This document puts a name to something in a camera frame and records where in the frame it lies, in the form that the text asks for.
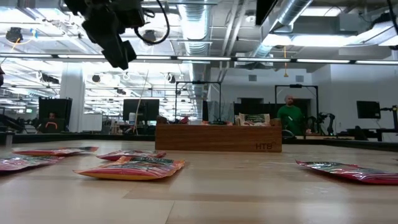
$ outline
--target snack bag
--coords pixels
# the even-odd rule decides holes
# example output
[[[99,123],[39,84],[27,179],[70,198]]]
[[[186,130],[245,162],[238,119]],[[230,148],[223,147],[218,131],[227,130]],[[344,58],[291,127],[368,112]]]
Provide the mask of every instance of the snack bag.
[[[97,156],[100,159],[106,159],[110,161],[116,161],[120,159],[122,156],[126,157],[154,157],[154,158],[162,158],[166,155],[164,151],[140,151],[140,150],[119,150],[116,152],[111,152],[106,155]]]
[[[58,149],[31,149],[12,151],[14,154],[26,156],[67,156],[78,152],[95,152],[98,147],[60,147]]]
[[[241,126],[270,126],[269,114],[239,114]]]
[[[357,165],[341,164],[339,162],[302,162],[296,161],[298,165],[315,170],[327,172],[351,180],[369,184],[396,184],[398,185],[398,174],[382,170],[362,168]]]
[[[63,159],[57,156],[16,156],[0,158],[0,172],[20,170],[26,167],[51,165]]]
[[[173,175],[185,161],[151,157],[126,157],[118,161],[88,170],[74,170],[89,177],[115,180],[153,180]]]

